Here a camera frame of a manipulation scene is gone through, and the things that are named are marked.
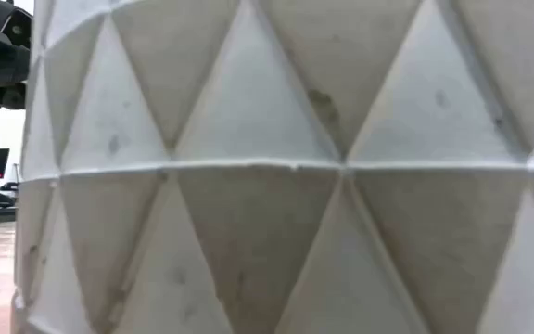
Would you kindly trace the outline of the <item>white faceted triangle-pattern basket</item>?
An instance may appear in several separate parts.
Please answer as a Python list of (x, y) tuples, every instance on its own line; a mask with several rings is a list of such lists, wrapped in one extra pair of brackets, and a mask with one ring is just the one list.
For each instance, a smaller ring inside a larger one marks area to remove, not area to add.
[(12, 334), (534, 334), (534, 0), (33, 0)]

